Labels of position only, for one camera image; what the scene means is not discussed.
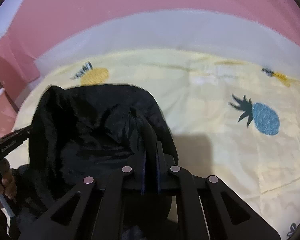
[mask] blue pineapple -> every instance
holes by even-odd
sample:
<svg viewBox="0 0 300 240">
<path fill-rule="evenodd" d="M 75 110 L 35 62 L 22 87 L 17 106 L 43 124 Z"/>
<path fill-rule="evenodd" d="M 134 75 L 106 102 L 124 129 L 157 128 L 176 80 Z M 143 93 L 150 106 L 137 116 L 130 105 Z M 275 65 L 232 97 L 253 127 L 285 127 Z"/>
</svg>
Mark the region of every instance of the blue pineapple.
<svg viewBox="0 0 300 240">
<path fill-rule="evenodd" d="M 239 105 L 235 106 L 232 103 L 229 104 L 239 111 L 244 111 L 239 117 L 238 122 L 248 116 L 247 128 L 252 120 L 254 120 L 256 128 L 261 133 L 267 135 L 275 135 L 278 133 L 280 125 L 279 117 L 273 109 L 262 103 L 252 104 L 251 98 L 247 101 L 246 96 L 243 97 L 243 100 L 240 100 L 234 95 L 232 95 L 232 97 Z"/>
</svg>

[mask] human hand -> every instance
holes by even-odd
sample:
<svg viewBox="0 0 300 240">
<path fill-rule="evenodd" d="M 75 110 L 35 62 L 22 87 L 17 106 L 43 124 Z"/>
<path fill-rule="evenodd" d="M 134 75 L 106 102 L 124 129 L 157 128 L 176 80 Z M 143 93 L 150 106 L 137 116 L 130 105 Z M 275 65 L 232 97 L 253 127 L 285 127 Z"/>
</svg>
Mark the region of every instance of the human hand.
<svg viewBox="0 0 300 240">
<path fill-rule="evenodd" d="M 6 195 L 9 199 L 13 199 L 17 194 L 17 186 L 15 179 L 10 169 L 10 164 L 6 159 L 0 161 L 0 172 L 2 180 L 0 183 L 0 194 Z M 0 223 L 2 226 L 6 225 L 7 220 L 3 212 L 1 211 L 2 204 L 0 202 Z"/>
</svg>

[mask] bedsheet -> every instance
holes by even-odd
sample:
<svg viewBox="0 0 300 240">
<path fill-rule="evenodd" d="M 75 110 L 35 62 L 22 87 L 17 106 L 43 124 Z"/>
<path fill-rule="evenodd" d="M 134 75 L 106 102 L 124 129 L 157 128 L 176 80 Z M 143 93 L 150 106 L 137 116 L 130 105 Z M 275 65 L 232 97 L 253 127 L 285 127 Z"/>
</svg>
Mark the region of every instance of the bedsheet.
<svg viewBox="0 0 300 240">
<path fill-rule="evenodd" d="M 163 112 L 179 165 L 220 177 L 286 239 L 300 222 L 300 84 L 263 67 L 169 49 L 89 57 L 48 74 L 24 101 L 14 129 L 31 123 L 50 85 L 142 87 Z M 8 160 L 13 168 L 28 163 L 27 142 Z"/>
</svg>

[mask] black fabric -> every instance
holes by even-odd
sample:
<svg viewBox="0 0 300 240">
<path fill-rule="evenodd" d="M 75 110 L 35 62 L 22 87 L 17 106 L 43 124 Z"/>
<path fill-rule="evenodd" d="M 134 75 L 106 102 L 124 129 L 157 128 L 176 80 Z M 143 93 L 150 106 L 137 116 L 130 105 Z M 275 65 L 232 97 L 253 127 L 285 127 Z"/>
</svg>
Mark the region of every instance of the black fabric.
<svg viewBox="0 0 300 240">
<path fill-rule="evenodd" d="M 21 232 L 84 177 L 109 175 L 125 166 L 130 155 L 143 154 L 145 144 L 155 138 L 178 163 L 159 106 L 149 92 L 135 86 L 51 86 L 42 95 L 32 126 L 30 164 L 14 170 L 21 211 L 13 224 Z M 151 203 L 162 210 L 163 219 L 170 204 L 169 199 L 155 198 Z"/>
</svg>

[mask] pink wall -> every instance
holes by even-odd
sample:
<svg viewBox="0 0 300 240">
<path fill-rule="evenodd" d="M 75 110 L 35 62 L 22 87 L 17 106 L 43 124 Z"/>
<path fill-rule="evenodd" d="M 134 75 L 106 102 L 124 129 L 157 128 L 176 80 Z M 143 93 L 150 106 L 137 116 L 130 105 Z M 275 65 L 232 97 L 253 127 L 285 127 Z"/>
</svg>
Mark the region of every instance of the pink wall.
<svg viewBox="0 0 300 240">
<path fill-rule="evenodd" d="M 11 132 L 16 117 L 17 113 L 13 110 L 4 92 L 0 96 L 0 137 Z"/>
<path fill-rule="evenodd" d="M 25 83 L 36 79 L 40 73 L 34 60 L 69 36 L 113 18 L 176 8 L 258 21 L 300 46 L 300 9 L 294 0 L 24 0 L 0 40 L 0 56 L 13 66 L 5 73 L 13 81 L 6 84 L 7 93 L 14 98 Z"/>
</svg>

